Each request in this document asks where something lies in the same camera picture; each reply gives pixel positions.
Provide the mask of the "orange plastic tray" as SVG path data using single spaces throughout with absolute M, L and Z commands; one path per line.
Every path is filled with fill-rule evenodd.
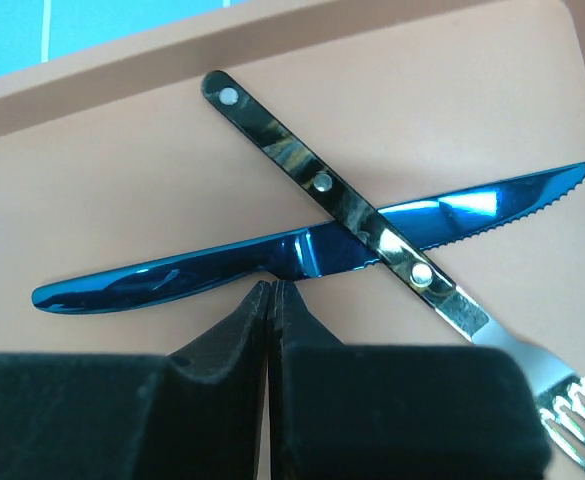
M 585 160 L 561 1 L 254 1 L 0 78 L 0 350 L 167 353 L 253 279 L 143 310 L 36 310 L 42 284 L 325 220 L 203 98 L 228 72 L 377 206 Z M 431 252 L 585 375 L 585 181 Z

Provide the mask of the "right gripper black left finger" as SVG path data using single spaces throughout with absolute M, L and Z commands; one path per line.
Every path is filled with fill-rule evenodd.
M 271 287 L 169 355 L 0 352 L 0 479 L 253 479 Z

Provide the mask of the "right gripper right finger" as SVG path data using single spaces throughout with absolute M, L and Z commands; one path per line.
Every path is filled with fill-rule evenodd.
M 541 479 L 547 435 L 520 368 L 483 347 L 346 344 L 272 287 L 275 479 Z

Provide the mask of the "silver metal fork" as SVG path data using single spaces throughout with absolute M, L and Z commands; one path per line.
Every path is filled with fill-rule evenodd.
M 503 327 L 403 232 L 229 74 L 201 91 L 234 127 L 466 340 L 506 352 L 526 376 L 551 440 L 585 471 L 585 376 Z

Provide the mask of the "blue patterned knife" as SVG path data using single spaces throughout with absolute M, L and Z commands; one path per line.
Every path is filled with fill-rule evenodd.
M 421 250 L 530 216 L 585 180 L 585 161 L 388 205 L 381 214 Z M 363 269 L 374 253 L 335 221 L 191 251 L 35 288 L 35 308 L 55 314 L 113 313 L 193 296 L 266 272 L 299 281 Z

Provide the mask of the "blue checked tablecloth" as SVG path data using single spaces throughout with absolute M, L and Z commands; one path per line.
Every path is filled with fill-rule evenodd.
M 0 76 L 236 4 L 223 0 L 0 0 Z

